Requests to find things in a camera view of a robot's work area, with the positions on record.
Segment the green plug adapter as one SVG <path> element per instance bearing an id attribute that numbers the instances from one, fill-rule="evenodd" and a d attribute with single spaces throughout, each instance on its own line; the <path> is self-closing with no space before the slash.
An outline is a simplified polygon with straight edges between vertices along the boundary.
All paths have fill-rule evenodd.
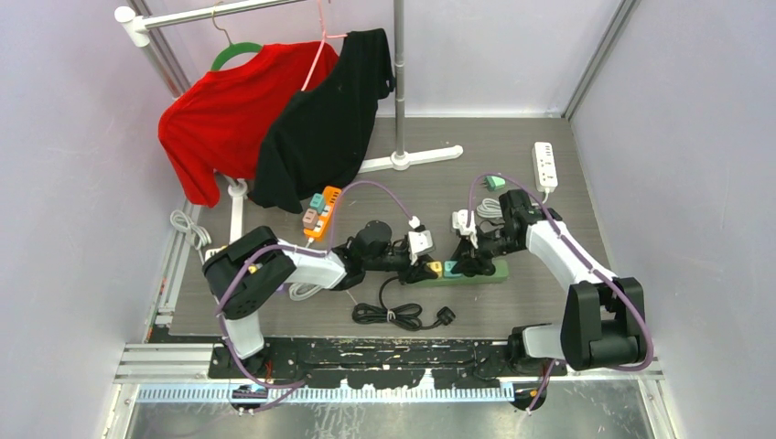
<path id="1" fill-rule="evenodd" d="M 487 175 L 483 179 L 486 189 L 489 192 L 495 192 L 498 190 L 502 190 L 506 186 L 506 181 L 504 178 L 495 176 L 495 175 Z"/>

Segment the yellow plug adapter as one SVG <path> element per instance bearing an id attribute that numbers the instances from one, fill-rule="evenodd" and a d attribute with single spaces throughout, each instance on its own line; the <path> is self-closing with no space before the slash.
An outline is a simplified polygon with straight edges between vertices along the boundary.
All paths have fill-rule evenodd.
<path id="1" fill-rule="evenodd" d="M 441 278 L 444 276 L 444 265 L 442 262 L 432 261 L 432 262 L 428 262 L 426 266 L 429 270 L 431 270 L 435 274 L 436 278 Z"/>

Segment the teal plug adapter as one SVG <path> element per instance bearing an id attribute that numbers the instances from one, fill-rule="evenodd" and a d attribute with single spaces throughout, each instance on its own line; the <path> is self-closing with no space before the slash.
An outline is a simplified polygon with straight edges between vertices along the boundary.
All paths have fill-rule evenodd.
<path id="1" fill-rule="evenodd" d="M 456 261 L 444 261 L 443 262 L 443 277 L 446 279 L 458 278 L 461 273 L 455 273 L 453 269 L 456 267 Z"/>

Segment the green power strip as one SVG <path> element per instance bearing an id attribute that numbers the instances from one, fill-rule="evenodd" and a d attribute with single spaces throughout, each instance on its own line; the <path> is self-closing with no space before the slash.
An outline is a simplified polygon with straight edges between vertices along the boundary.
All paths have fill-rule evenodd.
<path id="1" fill-rule="evenodd" d="M 441 286 L 454 286 L 454 285 L 470 285 L 470 284 L 499 284 L 505 282 L 509 277 L 509 267 L 505 261 L 497 261 L 494 263 L 496 273 L 492 276 L 474 276 L 467 277 L 461 275 L 458 278 L 446 279 L 444 277 L 437 278 L 436 280 L 427 280 L 417 284 L 411 284 L 413 287 L 441 287 Z"/>

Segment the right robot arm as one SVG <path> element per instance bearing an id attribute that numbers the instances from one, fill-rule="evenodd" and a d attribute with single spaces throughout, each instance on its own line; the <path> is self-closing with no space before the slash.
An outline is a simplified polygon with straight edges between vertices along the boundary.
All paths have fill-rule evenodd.
<path id="1" fill-rule="evenodd" d="M 492 275 L 494 258 L 527 251 L 536 256 L 566 294 L 563 319 L 514 329 L 508 351 L 511 369 L 528 376 L 544 359 L 563 360 L 573 369 L 634 368 L 652 356 L 645 330 L 643 289 L 594 260 L 571 236 L 561 217 L 533 201 L 522 189 L 499 197 L 502 225 L 484 231 L 466 209 L 451 215 L 460 242 L 454 273 Z"/>

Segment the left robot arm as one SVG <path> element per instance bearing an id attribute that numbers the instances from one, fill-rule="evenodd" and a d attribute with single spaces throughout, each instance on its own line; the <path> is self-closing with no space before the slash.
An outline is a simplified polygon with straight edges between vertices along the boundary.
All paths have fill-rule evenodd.
<path id="1" fill-rule="evenodd" d="M 217 300 L 215 311 L 232 348 L 231 364 L 246 378 L 261 374 L 267 363 L 260 328 L 260 307 L 285 284 L 309 284 L 324 290 L 347 290 L 368 272 L 393 272 L 400 282 L 416 284 L 438 278 L 432 268 L 431 233 L 419 225 L 402 239 L 390 226 L 368 222 L 345 243 L 313 250 L 278 238 L 258 227 L 208 257 L 202 273 Z"/>

